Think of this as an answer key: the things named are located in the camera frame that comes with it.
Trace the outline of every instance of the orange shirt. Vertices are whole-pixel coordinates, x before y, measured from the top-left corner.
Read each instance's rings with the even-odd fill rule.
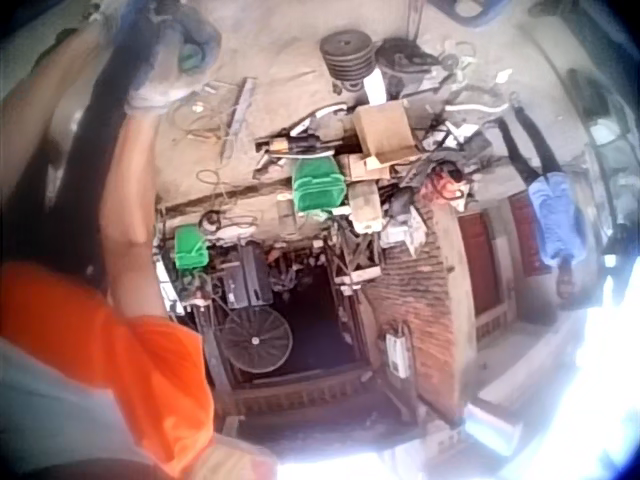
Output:
[[[165,318],[122,318],[86,286],[9,263],[0,336],[87,388],[111,390],[138,446],[170,475],[210,443],[213,400],[197,333]]]

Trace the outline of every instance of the green container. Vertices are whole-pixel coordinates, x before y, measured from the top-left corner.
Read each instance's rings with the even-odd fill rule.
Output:
[[[178,270],[200,268],[209,263],[207,241],[197,225],[176,229],[175,255]]]
[[[333,157],[298,159],[293,170],[293,202],[298,212],[335,208],[347,193]]]

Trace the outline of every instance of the cardboard box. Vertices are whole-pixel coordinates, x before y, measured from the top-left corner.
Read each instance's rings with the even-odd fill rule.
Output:
[[[336,160],[347,181],[359,182],[362,180],[388,180],[391,178],[389,167],[367,170],[366,158],[361,153],[339,155]]]
[[[401,100],[359,107],[353,114],[353,123],[368,170],[420,156]]]

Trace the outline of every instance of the wooden door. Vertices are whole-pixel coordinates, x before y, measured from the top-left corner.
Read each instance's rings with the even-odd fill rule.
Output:
[[[529,194],[524,191],[509,197],[511,214],[516,224],[522,271],[525,277],[535,277],[551,273],[551,267],[540,258],[540,248],[536,238],[536,214]]]
[[[458,218],[467,254],[476,317],[500,304],[496,261],[485,213]]]

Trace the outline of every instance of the hand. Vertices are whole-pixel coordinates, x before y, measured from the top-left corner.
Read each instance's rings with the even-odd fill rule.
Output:
[[[177,5],[158,30],[154,54],[129,93],[128,113],[164,113],[172,102],[202,88],[220,53],[220,32],[194,7]]]

